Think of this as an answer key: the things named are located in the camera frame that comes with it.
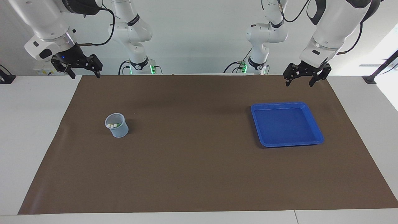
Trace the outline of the blue plastic tray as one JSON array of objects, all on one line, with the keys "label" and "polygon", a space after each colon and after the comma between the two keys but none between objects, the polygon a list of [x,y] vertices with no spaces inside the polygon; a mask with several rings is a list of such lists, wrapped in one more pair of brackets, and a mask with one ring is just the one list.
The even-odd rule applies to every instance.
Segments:
[{"label": "blue plastic tray", "polygon": [[317,121],[304,102],[258,103],[250,109],[259,141],[265,147],[313,146],[324,143]]}]

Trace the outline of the white power box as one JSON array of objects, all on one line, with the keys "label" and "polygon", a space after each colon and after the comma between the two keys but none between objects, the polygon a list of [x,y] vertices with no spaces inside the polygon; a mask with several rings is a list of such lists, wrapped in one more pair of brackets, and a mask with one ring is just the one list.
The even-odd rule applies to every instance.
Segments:
[{"label": "white power box", "polygon": [[63,76],[62,72],[58,72],[55,68],[34,68],[36,75],[41,76]]}]

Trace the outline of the translucent plastic cup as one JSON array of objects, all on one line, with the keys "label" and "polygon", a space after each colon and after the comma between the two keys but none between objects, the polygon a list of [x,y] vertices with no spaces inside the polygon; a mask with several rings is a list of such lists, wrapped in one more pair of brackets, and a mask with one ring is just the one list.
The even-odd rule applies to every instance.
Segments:
[{"label": "translucent plastic cup", "polygon": [[108,115],[108,117],[105,119],[105,126],[107,124],[114,125],[120,123],[121,126],[117,128],[108,128],[112,135],[116,138],[122,138],[128,134],[129,128],[128,125],[126,124],[125,117],[121,113],[113,113]]}]

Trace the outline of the black table clamp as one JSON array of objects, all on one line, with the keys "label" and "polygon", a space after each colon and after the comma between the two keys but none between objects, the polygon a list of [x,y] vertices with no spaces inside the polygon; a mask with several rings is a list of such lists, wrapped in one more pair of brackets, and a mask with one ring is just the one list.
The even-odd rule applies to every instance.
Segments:
[{"label": "black table clamp", "polygon": [[0,64],[0,84],[11,84],[16,78],[6,67]]}]

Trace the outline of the brown table mat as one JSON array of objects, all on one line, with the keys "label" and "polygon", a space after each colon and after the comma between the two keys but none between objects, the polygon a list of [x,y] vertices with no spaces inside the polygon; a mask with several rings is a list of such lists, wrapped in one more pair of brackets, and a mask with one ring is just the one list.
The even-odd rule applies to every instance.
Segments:
[{"label": "brown table mat", "polygon": [[[260,144],[250,106],[289,101],[309,106],[324,143]],[[19,214],[374,208],[398,200],[327,81],[83,76]]]}]

